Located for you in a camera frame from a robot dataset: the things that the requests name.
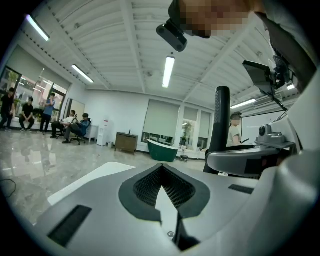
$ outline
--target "man sitting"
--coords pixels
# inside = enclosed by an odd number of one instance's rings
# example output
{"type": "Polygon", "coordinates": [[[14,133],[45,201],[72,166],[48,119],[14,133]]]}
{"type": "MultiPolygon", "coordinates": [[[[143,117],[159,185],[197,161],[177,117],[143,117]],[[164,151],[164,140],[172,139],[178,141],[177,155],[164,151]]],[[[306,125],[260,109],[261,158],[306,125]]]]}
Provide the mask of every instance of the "man sitting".
{"type": "Polygon", "coordinates": [[[52,136],[50,137],[51,139],[54,139],[57,137],[57,129],[60,131],[66,127],[68,128],[76,119],[75,119],[76,111],[71,110],[70,111],[70,116],[60,120],[60,121],[55,121],[52,123],[51,128],[52,128],[52,136]]]}
{"type": "Polygon", "coordinates": [[[35,123],[35,120],[33,119],[33,112],[34,107],[32,106],[32,102],[34,102],[34,98],[30,97],[27,104],[24,104],[22,108],[22,114],[19,118],[19,123],[21,125],[21,132],[24,132],[26,130],[24,122],[29,122],[28,126],[28,132],[31,132],[31,128],[35,123]]]}
{"type": "Polygon", "coordinates": [[[73,123],[66,128],[66,131],[64,134],[65,141],[63,141],[62,144],[69,143],[70,133],[74,133],[79,137],[83,137],[87,134],[87,129],[90,125],[90,122],[88,120],[89,115],[87,113],[84,113],[82,117],[83,117],[82,121],[77,120],[76,123],[73,123]]]}

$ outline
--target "black slot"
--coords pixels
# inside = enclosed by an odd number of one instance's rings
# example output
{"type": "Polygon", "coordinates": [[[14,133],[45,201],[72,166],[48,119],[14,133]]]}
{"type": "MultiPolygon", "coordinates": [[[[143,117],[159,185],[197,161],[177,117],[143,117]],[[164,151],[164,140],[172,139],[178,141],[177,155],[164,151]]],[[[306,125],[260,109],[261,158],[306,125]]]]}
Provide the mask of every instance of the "black slot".
{"type": "Polygon", "coordinates": [[[48,237],[55,241],[57,244],[66,247],[71,238],[85,221],[91,210],[91,208],[86,206],[76,206],[61,221],[61,223],[54,228],[54,230],[48,235],[48,237]]]}
{"type": "Polygon", "coordinates": [[[253,193],[253,191],[254,191],[254,188],[235,185],[235,184],[233,184],[230,187],[228,187],[228,189],[235,190],[235,191],[242,192],[242,193],[246,193],[246,194],[249,194],[249,195],[251,195],[253,193]]]}

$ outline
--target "black mesh grille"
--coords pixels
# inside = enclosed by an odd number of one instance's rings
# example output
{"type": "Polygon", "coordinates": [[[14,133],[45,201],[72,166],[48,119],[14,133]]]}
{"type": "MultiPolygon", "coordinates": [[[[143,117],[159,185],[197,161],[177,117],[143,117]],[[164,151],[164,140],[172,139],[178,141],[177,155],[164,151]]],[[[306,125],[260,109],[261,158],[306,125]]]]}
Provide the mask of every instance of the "black mesh grille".
{"type": "Polygon", "coordinates": [[[192,184],[163,167],[139,180],[134,185],[133,191],[141,201],[149,206],[156,207],[161,186],[163,186],[176,209],[192,198],[196,192],[192,184]]]}

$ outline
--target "fluorescent light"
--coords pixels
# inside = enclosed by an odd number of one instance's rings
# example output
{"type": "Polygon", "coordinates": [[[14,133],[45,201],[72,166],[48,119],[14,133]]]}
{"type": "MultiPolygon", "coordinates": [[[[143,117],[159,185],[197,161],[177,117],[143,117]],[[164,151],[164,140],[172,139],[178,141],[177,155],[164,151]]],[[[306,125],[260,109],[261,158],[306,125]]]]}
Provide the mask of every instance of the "fluorescent light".
{"type": "Polygon", "coordinates": [[[231,107],[231,109],[236,109],[236,108],[239,108],[239,107],[242,107],[242,106],[248,105],[250,103],[254,103],[254,102],[256,102],[256,100],[253,98],[253,99],[250,99],[248,101],[242,102],[242,103],[240,103],[238,105],[234,105],[234,106],[231,107]]]}
{"type": "Polygon", "coordinates": [[[36,85],[36,86],[40,87],[41,89],[44,89],[44,90],[46,90],[46,88],[43,88],[43,87],[42,87],[42,86],[40,86],[40,85],[36,85]]]}
{"type": "Polygon", "coordinates": [[[49,82],[47,82],[46,80],[43,80],[46,84],[48,84],[48,85],[51,85],[52,86],[52,83],[49,83],[49,82]]]}
{"type": "Polygon", "coordinates": [[[81,76],[83,76],[85,79],[87,79],[90,83],[93,83],[94,81],[87,76],[85,73],[83,73],[76,65],[72,65],[73,69],[76,70],[81,76]]]}
{"type": "Polygon", "coordinates": [[[174,69],[176,59],[174,57],[166,57],[162,87],[168,88],[172,70],[174,69]]]}
{"type": "Polygon", "coordinates": [[[38,24],[34,21],[33,18],[31,18],[31,16],[29,14],[26,16],[26,20],[40,34],[40,36],[43,37],[44,40],[46,40],[46,41],[49,40],[49,36],[46,35],[46,33],[38,26],[38,24]]]}
{"type": "Polygon", "coordinates": [[[295,87],[293,84],[288,85],[288,87],[287,87],[288,90],[292,90],[292,89],[294,89],[294,88],[296,88],[296,87],[295,87]]]}

